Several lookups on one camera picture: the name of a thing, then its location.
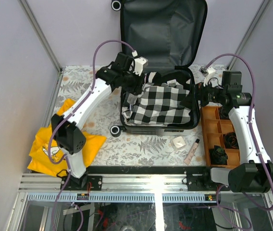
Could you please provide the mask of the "black garment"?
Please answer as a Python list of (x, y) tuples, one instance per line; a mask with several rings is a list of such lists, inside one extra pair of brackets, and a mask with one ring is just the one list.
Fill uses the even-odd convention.
[(166, 84), (161, 112), (159, 117), (163, 124), (180, 129), (193, 129), (199, 123), (199, 104), (195, 99), (195, 107), (183, 107), (180, 102), (188, 95), (193, 94), (194, 76), (190, 70), (175, 71), (161, 76), (160, 83)]

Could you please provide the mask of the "black white checkered cloth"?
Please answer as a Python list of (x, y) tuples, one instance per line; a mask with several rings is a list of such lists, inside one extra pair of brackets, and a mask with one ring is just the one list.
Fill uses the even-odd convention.
[(191, 110), (180, 105), (189, 94), (178, 82), (162, 83), (160, 86), (147, 83), (138, 95), (135, 104), (122, 107), (122, 116), (132, 126), (166, 126), (186, 124)]

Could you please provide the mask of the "zebra pattern fleece blanket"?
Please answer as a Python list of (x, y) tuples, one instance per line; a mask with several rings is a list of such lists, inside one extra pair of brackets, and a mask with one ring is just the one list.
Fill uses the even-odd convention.
[(158, 83), (161, 81), (161, 74), (159, 72), (148, 72), (145, 74), (144, 83)]

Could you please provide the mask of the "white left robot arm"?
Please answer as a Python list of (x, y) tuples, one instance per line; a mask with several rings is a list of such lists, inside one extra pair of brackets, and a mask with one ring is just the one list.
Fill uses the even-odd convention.
[(92, 85), (69, 110), (51, 118), (51, 137), (63, 151), (69, 180), (78, 190), (84, 189), (88, 184), (87, 168), (82, 155), (86, 144), (82, 128), (87, 118), (117, 88), (135, 96), (142, 92), (145, 78), (143, 70), (148, 60), (138, 57), (136, 52), (132, 54), (130, 57), (122, 52), (118, 53), (115, 61), (94, 72)]

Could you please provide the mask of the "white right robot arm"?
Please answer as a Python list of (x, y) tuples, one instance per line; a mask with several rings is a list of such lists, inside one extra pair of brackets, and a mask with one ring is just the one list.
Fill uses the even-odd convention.
[(267, 193), (273, 189), (273, 163), (268, 156), (258, 131), (253, 96), (242, 91), (242, 73), (223, 71), (221, 86), (214, 87), (209, 79), (190, 84), (190, 93), (181, 105), (194, 110), (197, 103), (219, 103), (232, 122), (240, 151), (240, 165), (227, 169), (212, 167), (202, 177), (202, 185), (212, 190), (224, 184), (234, 193)]

